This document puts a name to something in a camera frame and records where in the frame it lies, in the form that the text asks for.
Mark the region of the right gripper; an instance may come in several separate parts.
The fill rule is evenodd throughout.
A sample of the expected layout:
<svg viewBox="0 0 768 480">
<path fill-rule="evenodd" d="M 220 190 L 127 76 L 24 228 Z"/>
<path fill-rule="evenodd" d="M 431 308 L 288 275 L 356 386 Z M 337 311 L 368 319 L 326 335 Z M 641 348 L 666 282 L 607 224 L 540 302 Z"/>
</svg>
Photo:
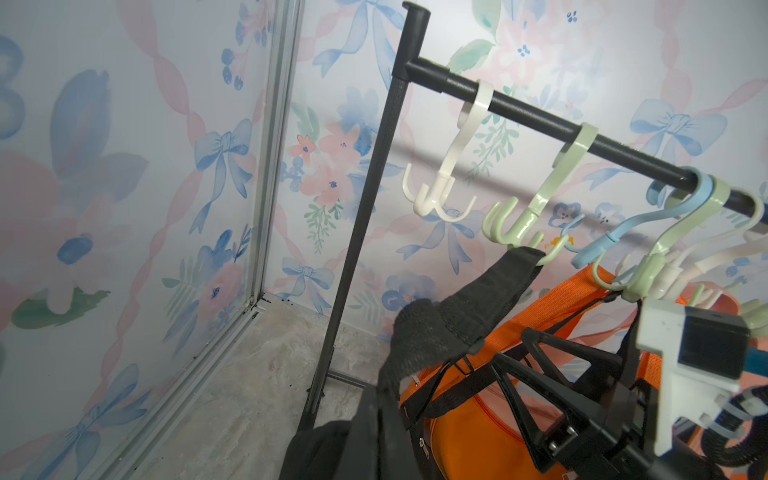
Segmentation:
<svg viewBox="0 0 768 480">
<path fill-rule="evenodd" d="M 598 400 L 573 391 L 604 387 L 620 373 L 619 355 L 532 328 L 523 331 L 521 341 L 547 377 L 505 355 L 496 355 L 491 368 L 523 439 L 533 444 L 537 470 L 546 473 L 561 466 L 579 479 L 720 477 L 718 466 L 677 438 L 665 454 L 654 454 L 659 393 L 649 384 L 628 388 L 614 383 Z M 555 362 L 563 355 L 587 362 L 588 369 L 577 380 L 568 380 Z M 541 430 L 511 377 L 555 406 L 560 419 Z"/>
</svg>

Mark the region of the black bag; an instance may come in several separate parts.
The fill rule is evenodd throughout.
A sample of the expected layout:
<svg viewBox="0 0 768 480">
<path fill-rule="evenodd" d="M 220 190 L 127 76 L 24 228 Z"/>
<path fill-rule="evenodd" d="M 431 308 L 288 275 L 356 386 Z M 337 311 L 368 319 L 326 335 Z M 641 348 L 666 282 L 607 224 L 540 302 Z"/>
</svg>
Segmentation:
<svg viewBox="0 0 768 480">
<path fill-rule="evenodd" d="M 541 251 L 507 251 L 494 265 L 440 302 L 418 299 L 393 325 L 390 353 L 378 383 L 363 392 L 351 421 L 301 429 L 291 440 L 283 479 L 419 479 L 421 448 L 407 438 L 397 412 L 401 380 L 469 355 L 518 303 L 540 273 Z"/>
</svg>

